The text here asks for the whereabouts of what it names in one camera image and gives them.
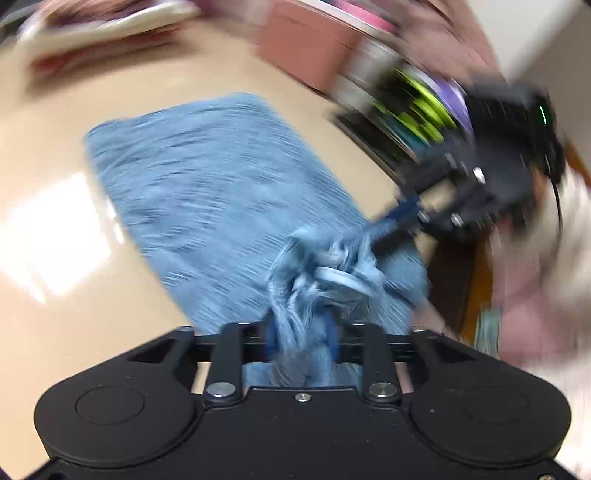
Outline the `blue textured knit garment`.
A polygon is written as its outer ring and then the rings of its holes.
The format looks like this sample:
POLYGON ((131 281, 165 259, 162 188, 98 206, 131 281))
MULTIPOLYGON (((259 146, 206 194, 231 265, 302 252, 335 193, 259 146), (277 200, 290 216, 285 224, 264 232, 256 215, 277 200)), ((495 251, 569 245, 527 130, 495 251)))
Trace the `blue textured knit garment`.
POLYGON ((332 361, 322 312, 403 335, 427 299, 415 243, 374 233, 322 161, 262 98, 240 93, 102 123, 97 176, 173 300, 201 334, 276 319, 280 350, 249 386, 359 386, 332 361))

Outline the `black laptop on table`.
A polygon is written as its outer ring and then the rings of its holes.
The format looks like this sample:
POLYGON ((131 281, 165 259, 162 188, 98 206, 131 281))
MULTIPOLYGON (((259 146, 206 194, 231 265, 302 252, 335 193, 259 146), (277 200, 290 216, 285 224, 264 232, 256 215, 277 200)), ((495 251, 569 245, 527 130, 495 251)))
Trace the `black laptop on table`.
POLYGON ((474 137, 456 81, 417 68, 373 38, 356 48, 329 96, 342 108, 339 128, 391 171, 474 137))

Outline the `salmon pink storage box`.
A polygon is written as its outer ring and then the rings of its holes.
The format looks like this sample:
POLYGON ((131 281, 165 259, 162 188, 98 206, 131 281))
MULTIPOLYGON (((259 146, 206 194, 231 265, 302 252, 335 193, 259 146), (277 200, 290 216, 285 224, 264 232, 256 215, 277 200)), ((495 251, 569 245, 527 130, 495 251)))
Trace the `salmon pink storage box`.
POLYGON ((277 1, 256 38, 256 53, 305 86, 328 93, 363 33, 300 1, 277 1))

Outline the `red patterned folded cloth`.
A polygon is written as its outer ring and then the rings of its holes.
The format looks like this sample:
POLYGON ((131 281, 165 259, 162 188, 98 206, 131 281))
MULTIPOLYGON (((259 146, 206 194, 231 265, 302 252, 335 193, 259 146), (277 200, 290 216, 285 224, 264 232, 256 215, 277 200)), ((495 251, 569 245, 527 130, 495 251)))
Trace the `red patterned folded cloth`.
POLYGON ((51 78, 77 67, 129 53, 177 44, 182 23, 137 33, 117 40, 108 40, 63 53, 45 55, 28 62, 29 74, 38 79, 51 78))

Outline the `white folded cloth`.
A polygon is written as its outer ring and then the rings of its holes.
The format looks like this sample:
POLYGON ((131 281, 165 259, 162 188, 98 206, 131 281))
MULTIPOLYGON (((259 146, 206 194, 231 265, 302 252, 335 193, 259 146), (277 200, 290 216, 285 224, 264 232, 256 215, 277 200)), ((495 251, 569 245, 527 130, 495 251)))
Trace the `white folded cloth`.
POLYGON ((81 47, 167 27, 200 14, 201 10, 191 1, 157 1, 118 19, 49 27, 41 14, 35 12, 20 28, 16 42, 41 50, 81 47))

